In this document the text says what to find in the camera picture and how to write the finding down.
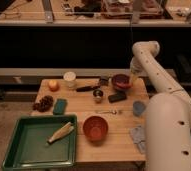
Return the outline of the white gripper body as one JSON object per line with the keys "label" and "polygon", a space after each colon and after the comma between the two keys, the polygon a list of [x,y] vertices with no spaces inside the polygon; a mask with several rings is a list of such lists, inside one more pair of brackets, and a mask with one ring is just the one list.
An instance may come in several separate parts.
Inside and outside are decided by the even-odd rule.
{"label": "white gripper body", "polygon": [[139,74],[142,72],[142,67],[137,59],[132,59],[130,62],[130,81],[131,83],[134,83],[137,78],[139,77]]}

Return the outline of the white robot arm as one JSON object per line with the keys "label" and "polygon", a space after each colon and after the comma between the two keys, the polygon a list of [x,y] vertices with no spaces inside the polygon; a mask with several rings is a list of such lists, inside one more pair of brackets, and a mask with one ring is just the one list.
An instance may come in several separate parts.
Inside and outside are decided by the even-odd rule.
{"label": "white robot arm", "polygon": [[157,41],[132,46],[131,78],[145,71],[157,91],[145,110],[146,171],[191,171],[191,97],[156,61]]}

